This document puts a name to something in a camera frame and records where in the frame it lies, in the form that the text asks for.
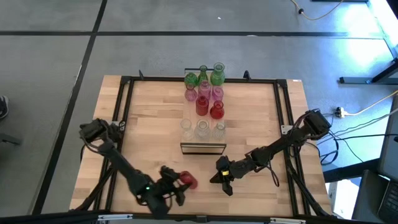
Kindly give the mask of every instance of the green glass bottle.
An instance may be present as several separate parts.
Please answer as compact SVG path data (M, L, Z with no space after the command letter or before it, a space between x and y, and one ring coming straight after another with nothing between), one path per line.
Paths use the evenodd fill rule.
M199 67L199 69L200 69L200 74L198 76L198 85L200 85L203 80L207 80L207 81L209 80L209 78L207 77L207 73L206 73L207 66L202 65L201 67Z
M221 62L214 64L214 71L210 75L210 81L213 85L222 85L225 81L225 65Z
M194 73L190 72L185 76L184 82L186 85L197 86L198 85L198 77Z

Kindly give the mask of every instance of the red object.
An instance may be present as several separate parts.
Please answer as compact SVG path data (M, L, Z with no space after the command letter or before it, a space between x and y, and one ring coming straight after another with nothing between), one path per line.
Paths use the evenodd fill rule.
M182 171L180 173L180 180L184 184L192 184L189 186L190 189L195 189L198 187L198 181L188 171Z
M197 114L204 116L209 110L209 100L205 96L199 96L197 99Z
M210 116L214 119L221 119L224 116L224 103L216 100L210 109Z

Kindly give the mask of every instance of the concrete floor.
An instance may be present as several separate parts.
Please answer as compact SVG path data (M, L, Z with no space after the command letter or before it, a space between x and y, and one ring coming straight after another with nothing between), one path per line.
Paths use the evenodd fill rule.
M92 30L100 0L0 0L0 30ZM316 15L336 3L301 0ZM312 22L286 1L108 1L99 28L170 31L353 32L367 37L379 28L367 5L343 3ZM21 146L0 144L0 216L29 213L63 112L80 68L88 37L0 36L0 95L10 98L10 115L0 131L21 137ZM50 186L45 213L68 210L80 164L78 125L92 118L103 75L182 76L183 69L223 62L227 77L303 80L308 105L330 113L337 106L355 112L390 94L396 86L340 85L341 76L370 77L388 66L391 53L381 39L325 37L97 37ZM361 116L335 119L332 130L355 126L389 112L383 101ZM383 133L387 120L358 131ZM382 138L350 140L370 160ZM322 153L332 151L329 141ZM358 163L341 144L339 158L325 170Z

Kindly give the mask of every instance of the wooden table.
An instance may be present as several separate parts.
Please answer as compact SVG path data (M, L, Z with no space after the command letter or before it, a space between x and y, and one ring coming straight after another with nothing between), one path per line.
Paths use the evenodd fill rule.
M120 79L121 76L104 77L94 118L111 120ZM308 109L303 85L300 80L288 80L287 83L292 113L294 119L297 119ZM239 160L244 157L245 152L269 145L280 138L272 85L225 83L223 89L227 143L224 155L228 155L231 160ZM160 178L159 170L162 165L169 166L176 172L188 170L197 178L198 188L186 191L185 204L179 207L174 203L169 213L291 217L283 152L276 154L272 160L280 187L274 185L271 173L264 169L232 182L234 195L231 197L222 191L220 184L209 183L210 178L216 174L215 164L220 156L182 155L179 145L180 122L184 117L184 108L189 103L184 98L184 92L185 86L182 82L135 81L122 149L123 156L136 169L149 174L154 180ZM282 89L279 92L284 105ZM123 112L123 103L121 108L119 117ZM287 121L285 107L282 108ZM323 209L330 213L317 150L305 144L300 155L308 189ZM70 208L79 206L93 190L98 182L102 162L101 156L85 150ZM295 192L298 209L303 213L301 194L297 186ZM104 198L105 196L102 197L101 207L104 206ZM149 213L147 207L136 203L128 190L126 180L120 174L117 176L111 210Z

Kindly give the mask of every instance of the pink glass bottle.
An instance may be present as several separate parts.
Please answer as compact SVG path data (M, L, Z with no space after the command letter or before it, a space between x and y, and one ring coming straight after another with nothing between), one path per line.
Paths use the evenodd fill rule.
M224 116L224 103L220 100L215 101L210 109L210 116L214 119L221 119Z
M211 96L211 86L209 81L203 80L199 86L199 91L198 91L199 96L205 96L207 100L210 100Z
M195 101L197 98L198 94L195 90L195 86L192 84L187 85L187 90L185 90L185 99L188 101Z
M224 96L224 91L221 87L219 86L213 86L213 90L211 91L211 95L213 96L213 99L216 100L223 100Z
M209 100L205 96L199 96L197 99L197 114L204 116L209 110Z

